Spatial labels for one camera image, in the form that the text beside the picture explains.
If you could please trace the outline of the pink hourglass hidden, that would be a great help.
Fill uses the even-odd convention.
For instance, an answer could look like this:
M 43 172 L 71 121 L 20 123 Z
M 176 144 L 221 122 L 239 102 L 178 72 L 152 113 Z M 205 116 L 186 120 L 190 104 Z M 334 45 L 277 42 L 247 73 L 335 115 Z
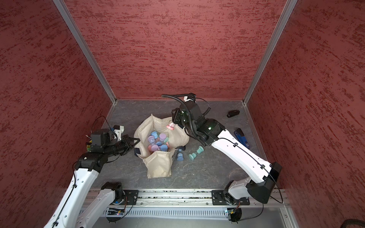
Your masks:
M 174 123 L 169 123 L 166 127 L 167 127 L 169 130 L 174 130 L 174 129 L 175 129 L 175 124 L 174 124 Z

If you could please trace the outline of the purple hourglass back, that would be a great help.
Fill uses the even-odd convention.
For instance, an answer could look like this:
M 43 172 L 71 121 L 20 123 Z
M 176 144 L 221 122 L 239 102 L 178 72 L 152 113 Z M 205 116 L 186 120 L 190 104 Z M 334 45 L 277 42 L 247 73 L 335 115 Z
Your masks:
M 148 146 L 148 150 L 150 152 L 155 152 L 159 149 L 159 145 L 157 145 L 157 143 L 159 142 L 158 137 L 155 138 L 153 135 L 151 135 L 147 138 L 147 140 L 150 143 Z

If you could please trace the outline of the purple hourglass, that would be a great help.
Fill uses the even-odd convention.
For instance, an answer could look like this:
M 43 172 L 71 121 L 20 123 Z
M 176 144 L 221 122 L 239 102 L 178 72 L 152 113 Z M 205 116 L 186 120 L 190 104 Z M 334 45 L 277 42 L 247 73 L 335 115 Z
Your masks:
M 148 150 L 150 152 L 155 152 L 159 149 L 159 145 L 157 145 L 157 143 L 159 142 L 158 137 L 155 138 L 153 135 L 151 135 L 147 138 L 147 140 L 150 143 L 148 146 Z
M 165 142 L 166 138 L 167 138 L 167 135 L 166 135 L 166 134 L 164 134 L 164 133 L 161 133 L 161 134 L 159 135 L 159 140 L 160 140 L 162 143 L 164 143 L 164 142 Z

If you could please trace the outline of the purple hourglass front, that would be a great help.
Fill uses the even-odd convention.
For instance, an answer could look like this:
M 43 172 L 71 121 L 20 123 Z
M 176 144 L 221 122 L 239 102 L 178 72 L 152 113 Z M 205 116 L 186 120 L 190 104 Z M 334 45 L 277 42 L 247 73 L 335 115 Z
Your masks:
M 167 135 L 166 135 L 166 134 L 164 134 L 164 133 L 161 133 L 161 134 L 159 135 L 159 140 L 160 140 L 162 143 L 164 143 L 164 142 L 165 142 L 166 138 L 167 138 Z

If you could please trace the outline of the cream canvas tote bag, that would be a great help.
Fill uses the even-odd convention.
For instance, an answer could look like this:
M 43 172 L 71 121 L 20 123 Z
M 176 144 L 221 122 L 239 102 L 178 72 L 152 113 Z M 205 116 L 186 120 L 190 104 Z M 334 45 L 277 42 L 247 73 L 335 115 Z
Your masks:
M 137 156 L 141 158 L 147 168 L 147 178 L 162 178 L 170 177 L 172 175 L 173 158 L 178 153 L 178 148 L 185 146 L 189 142 L 189 136 L 185 133 L 184 129 L 175 125 L 174 130 L 169 130 L 166 126 L 172 123 L 170 117 L 160 119 L 153 115 L 145 119 L 136 129 L 134 137 L 139 138 L 140 142 L 136 148 L 139 149 Z M 166 144 L 168 151 L 163 152 L 158 149 L 155 152 L 148 150 L 149 142 L 147 138 L 151 136 L 153 131 L 158 132 L 158 136 L 161 133 L 167 135 L 164 143 L 159 140 L 157 145 L 161 146 Z

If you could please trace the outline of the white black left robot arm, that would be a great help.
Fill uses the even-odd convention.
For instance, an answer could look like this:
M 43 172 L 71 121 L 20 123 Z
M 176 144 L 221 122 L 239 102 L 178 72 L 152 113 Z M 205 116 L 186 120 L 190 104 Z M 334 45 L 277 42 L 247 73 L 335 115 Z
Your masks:
M 70 184 L 57 209 L 46 224 L 47 228 L 91 228 L 104 211 L 112 212 L 109 221 L 115 222 L 122 207 L 123 215 L 130 213 L 128 205 L 136 205 L 138 191 L 124 191 L 120 182 L 106 182 L 98 196 L 81 211 L 92 184 L 101 173 L 103 166 L 113 156 L 123 156 L 133 149 L 140 139 L 128 135 L 118 137 L 117 134 L 103 129 L 91 134 L 88 143 L 90 150 L 80 156 L 73 165 Z

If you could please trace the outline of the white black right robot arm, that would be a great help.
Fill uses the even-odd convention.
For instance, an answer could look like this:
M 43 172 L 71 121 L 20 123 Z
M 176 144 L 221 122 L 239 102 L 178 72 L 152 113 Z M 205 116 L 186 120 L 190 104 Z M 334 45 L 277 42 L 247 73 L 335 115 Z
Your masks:
M 219 150 L 248 174 L 248 178 L 244 180 L 233 180 L 227 184 L 223 191 L 225 200 L 233 205 L 241 198 L 252 197 L 262 204 L 268 203 L 277 185 L 281 165 L 260 158 L 234 138 L 220 122 L 206 118 L 211 109 L 207 108 L 204 113 L 201 112 L 195 94 L 164 94 L 162 97 L 173 99 L 180 104 L 172 111 L 173 124 L 182 127 L 189 137 L 203 146 L 212 146 Z

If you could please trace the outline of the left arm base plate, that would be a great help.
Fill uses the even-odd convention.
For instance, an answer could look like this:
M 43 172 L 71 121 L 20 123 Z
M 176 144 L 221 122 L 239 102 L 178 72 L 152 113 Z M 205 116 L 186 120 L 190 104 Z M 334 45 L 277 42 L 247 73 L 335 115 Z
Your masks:
M 136 205 L 139 190 L 117 190 L 113 205 Z

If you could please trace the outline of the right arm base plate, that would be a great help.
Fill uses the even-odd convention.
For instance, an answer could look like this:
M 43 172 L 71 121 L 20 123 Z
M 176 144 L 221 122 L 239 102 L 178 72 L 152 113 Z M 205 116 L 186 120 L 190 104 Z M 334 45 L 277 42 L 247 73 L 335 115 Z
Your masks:
M 243 197 L 240 199 L 235 199 L 227 191 L 223 190 L 212 190 L 212 202 L 213 205 L 231 205 L 231 206 L 248 206 L 250 205 L 250 200 L 248 197 Z

